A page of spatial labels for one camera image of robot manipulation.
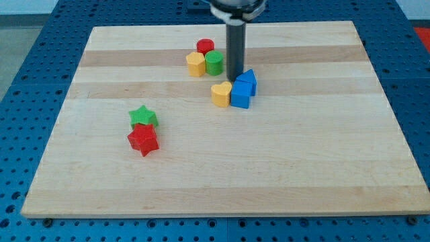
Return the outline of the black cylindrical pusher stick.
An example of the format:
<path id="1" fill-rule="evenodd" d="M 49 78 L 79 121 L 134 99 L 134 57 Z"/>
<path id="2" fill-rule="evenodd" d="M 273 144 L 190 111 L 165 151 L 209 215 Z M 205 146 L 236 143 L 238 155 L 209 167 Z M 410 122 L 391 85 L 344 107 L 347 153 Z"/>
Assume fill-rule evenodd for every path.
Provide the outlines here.
<path id="1" fill-rule="evenodd" d="M 226 25 L 226 76 L 235 81 L 243 73 L 245 62 L 246 24 Z"/>

